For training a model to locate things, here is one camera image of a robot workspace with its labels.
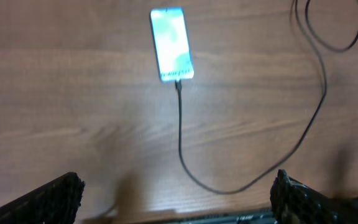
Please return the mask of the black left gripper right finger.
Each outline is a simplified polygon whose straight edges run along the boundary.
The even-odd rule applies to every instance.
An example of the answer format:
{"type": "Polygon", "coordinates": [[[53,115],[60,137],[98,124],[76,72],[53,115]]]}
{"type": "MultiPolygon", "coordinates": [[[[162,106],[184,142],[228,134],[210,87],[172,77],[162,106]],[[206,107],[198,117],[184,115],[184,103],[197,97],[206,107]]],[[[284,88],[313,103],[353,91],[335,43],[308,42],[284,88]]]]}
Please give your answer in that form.
{"type": "Polygon", "coordinates": [[[329,198],[278,170],[270,202],[277,223],[358,224],[358,197],[329,198]]]}

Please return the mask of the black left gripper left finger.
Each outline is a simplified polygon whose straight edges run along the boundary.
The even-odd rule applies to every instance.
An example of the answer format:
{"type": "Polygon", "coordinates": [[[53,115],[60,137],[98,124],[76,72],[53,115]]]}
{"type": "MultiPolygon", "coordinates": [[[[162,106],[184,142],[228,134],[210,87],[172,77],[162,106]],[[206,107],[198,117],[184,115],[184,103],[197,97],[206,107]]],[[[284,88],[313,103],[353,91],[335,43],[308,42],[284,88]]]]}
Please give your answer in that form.
{"type": "Polygon", "coordinates": [[[0,223],[72,224],[81,206],[85,182],[68,172],[0,207],[0,223]]]}

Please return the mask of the Samsung Galaxy smartphone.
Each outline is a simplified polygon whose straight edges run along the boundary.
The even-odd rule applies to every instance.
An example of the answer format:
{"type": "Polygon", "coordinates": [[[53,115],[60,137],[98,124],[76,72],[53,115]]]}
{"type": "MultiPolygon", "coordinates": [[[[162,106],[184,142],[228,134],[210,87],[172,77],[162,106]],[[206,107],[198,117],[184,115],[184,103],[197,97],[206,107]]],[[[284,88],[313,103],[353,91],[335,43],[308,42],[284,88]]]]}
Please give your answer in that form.
{"type": "Polygon", "coordinates": [[[195,71],[183,9],[153,9],[150,23],[160,80],[175,82],[192,79],[195,71]]]}

